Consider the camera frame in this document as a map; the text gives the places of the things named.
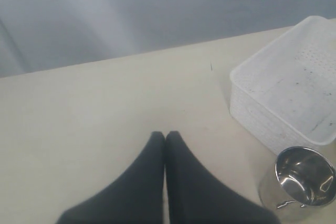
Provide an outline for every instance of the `cup rim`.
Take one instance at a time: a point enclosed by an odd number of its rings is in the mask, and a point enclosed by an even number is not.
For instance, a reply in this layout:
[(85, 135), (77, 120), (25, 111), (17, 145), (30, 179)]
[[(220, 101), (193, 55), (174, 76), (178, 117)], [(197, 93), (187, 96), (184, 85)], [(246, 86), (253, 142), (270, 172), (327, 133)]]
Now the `cup rim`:
[(323, 204), (323, 205), (319, 205), (319, 206), (314, 206), (314, 205), (309, 205), (309, 204), (306, 204), (306, 203), (304, 203), (304, 202), (300, 202), (299, 200), (296, 200), (296, 199), (294, 199), (283, 187), (282, 187), (282, 185), (280, 184), (280, 180), (279, 180), (279, 176), (278, 176), (278, 169), (277, 169), (277, 164), (278, 164), (278, 161), (279, 161), (279, 157), (283, 154), (283, 153), (285, 153), (285, 152), (287, 152), (287, 151), (290, 151), (290, 150), (292, 150), (292, 149), (305, 149), (305, 150), (307, 150), (307, 151), (310, 151), (310, 152), (314, 152), (314, 153), (316, 153), (317, 155), (319, 155), (327, 164), (328, 164), (328, 166), (330, 167), (330, 169), (332, 170), (332, 173), (333, 173), (333, 177), (336, 179), (336, 169), (335, 169), (335, 167), (333, 166), (333, 164), (325, 157), (325, 156), (323, 156), (321, 153), (319, 153), (318, 151), (315, 151), (315, 150), (313, 150), (313, 149), (311, 149), (311, 148), (308, 148), (308, 147), (304, 147), (304, 146), (293, 146), (293, 147), (289, 147), (289, 148), (286, 148), (286, 149), (284, 149), (282, 152), (280, 152), (279, 154), (278, 154), (278, 156), (277, 156), (277, 158), (276, 158), (276, 160), (275, 160), (275, 175), (276, 175), (276, 178), (277, 178), (277, 181), (279, 182), (279, 185), (280, 185), (280, 187), (281, 187), (281, 189), (288, 195), (288, 196), (290, 196), (293, 200), (295, 200), (296, 202), (298, 202), (298, 203), (300, 203), (300, 204), (303, 204), (303, 205), (306, 205), (306, 206), (309, 206), (309, 207), (325, 207), (325, 206), (327, 206), (327, 205), (329, 205), (329, 204), (331, 204), (331, 203), (333, 203), (334, 201), (335, 201), (335, 199), (336, 199), (336, 193), (335, 193), (335, 195), (333, 196), (333, 198), (329, 201), (329, 202), (327, 202), (327, 203), (325, 203), (325, 204)]

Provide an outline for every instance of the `beige table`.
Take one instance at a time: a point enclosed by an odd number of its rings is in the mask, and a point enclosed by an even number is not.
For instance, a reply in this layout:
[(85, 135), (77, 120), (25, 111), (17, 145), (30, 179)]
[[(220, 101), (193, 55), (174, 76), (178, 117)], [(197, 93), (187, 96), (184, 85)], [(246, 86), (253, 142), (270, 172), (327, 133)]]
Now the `beige table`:
[[(55, 223), (158, 130), (179, 130), (214, 175), (260, 203), (275, 156), (230, 117), (228, 76), (286, 30), (0, 79), (0, 223)], [(324, 153), (336, 163), (335, 144)], [(304, 223), (334, 223), (335, 210)]]

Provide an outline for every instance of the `white wall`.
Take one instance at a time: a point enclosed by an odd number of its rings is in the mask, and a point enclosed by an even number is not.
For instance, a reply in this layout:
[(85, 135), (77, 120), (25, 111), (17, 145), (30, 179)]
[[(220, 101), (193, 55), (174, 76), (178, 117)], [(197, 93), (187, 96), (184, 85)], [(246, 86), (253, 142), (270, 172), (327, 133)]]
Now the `white wall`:
[(336, 0), (0, 0), (0, 77), (336, 17)]

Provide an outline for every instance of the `white plastic basket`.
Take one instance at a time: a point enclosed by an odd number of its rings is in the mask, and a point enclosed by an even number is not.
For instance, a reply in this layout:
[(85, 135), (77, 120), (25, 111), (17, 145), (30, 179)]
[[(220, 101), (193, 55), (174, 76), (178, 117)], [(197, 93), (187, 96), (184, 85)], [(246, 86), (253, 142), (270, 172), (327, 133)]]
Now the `white plastic basket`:
[(306, 18), (230, 79), (231, 115), (275, 154), (336, 138), (336, 23)]

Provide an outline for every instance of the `stainless steel cup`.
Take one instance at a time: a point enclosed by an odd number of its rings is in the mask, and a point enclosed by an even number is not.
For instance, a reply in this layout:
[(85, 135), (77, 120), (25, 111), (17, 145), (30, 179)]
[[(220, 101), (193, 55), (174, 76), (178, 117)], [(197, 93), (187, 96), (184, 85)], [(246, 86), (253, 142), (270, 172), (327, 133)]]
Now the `stainless steel cup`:
[(336, 171), (320, 153), (291, 147), (279, 154), (266, 173), (259, 196), (280, 220), (301, 220), (335, 200)]

